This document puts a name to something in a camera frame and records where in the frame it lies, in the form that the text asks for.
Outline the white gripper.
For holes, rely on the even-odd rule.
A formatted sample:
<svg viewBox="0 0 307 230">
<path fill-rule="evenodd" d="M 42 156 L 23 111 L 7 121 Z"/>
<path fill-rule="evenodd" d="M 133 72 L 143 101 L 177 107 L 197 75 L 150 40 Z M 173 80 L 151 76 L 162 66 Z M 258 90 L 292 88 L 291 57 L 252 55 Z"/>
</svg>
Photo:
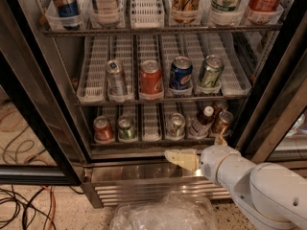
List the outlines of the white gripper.
<svg viewBox="0 0 307 230">
<path fill-rule="evenodd" d="M 190 172 L 195 172 L 201 165 L 203 176 L 212 183 L 219 184 L 217 175 L 220 165 L 228 156 L 239 156 L 240 152 L 227 146 L 227 141 L 222 135 L 215 138 L 214 144 L 202 151 L 201 161 L 194 149 L 167 149 L 164 156 L 170 163 Z"/>
</svg>

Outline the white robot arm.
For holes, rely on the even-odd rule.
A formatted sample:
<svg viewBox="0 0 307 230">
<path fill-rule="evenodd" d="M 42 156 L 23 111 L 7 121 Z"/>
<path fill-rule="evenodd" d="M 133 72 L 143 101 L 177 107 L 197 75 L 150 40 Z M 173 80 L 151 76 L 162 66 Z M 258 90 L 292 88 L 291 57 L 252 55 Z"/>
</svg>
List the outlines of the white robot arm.
<svg viewBox="0 0 307 230">
<path fill-rule="evenodd" d="M 168 149 L 166 159 L 190 172 L 199 171 L 224 187 L 258 230 L 307 230 L 307 180 L 274 163 L 258 165 L 225 143 L 197 154 L 194 149 Z"/>
</svg>

